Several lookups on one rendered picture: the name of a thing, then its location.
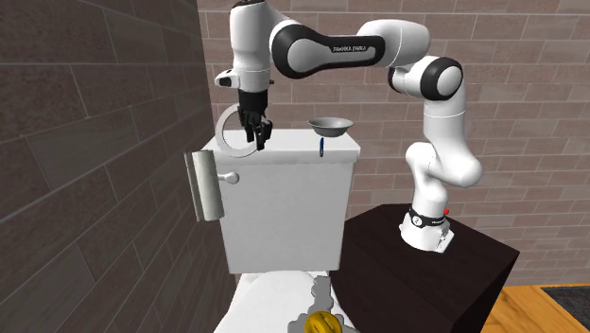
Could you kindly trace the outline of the grey toilet paper holder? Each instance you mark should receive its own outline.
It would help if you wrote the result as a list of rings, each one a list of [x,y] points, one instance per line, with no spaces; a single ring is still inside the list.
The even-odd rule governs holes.
[[[225,216],[214,153],[209,150],[186,152],[184,160],[198,221]]]

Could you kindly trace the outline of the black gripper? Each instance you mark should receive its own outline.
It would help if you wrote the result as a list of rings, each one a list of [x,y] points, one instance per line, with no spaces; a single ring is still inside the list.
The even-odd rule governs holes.
[[[270,139],[273,124],[264,116],[255,125],[255,114],[264,115],[268,107],[268,91],[246,92],[238,90],[239,120],[248,143],[256,139],[256,148],[263,150]]]

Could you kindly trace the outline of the white toilet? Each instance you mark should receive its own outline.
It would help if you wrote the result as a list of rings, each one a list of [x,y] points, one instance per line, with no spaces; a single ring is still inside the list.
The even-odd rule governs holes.
[[[225,216],[228,270],[239,275],[233,300],[213,333],[304,333],[317,311],[342,333],[359,333],[338,303],[329,274],[338,269],[344,222],[360,147],[347,133],[273,131],[263,150],[234,158],[215,140]]]

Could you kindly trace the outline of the grey bowl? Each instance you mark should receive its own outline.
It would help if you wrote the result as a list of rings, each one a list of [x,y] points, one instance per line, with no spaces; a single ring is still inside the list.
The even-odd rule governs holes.
[[[354,126],[352,120],[340,117],[315,117],[307,121],[312,130],[321,137],[339,137]]]

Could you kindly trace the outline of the yellow round object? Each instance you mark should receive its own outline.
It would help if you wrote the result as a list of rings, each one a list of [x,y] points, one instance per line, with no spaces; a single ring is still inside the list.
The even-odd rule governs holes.
[[[332,313],[317,311],[310,314],[304,324],[304,333],[342,333],[342,324]]]

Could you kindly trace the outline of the dark robot stand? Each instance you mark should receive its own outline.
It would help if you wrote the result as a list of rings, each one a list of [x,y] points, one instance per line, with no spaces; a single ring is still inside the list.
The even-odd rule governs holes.
[[[382,204],[345,222],[339,305],[360,333],[480,333],[519,256],[456,220],[444,253],[400,236],[405,204]]]

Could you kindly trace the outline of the dark grey floor mat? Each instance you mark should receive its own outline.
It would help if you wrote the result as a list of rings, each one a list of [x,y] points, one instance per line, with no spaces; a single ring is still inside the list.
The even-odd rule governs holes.
[[[543,287],[543,291],[590,331],[590,286]]]

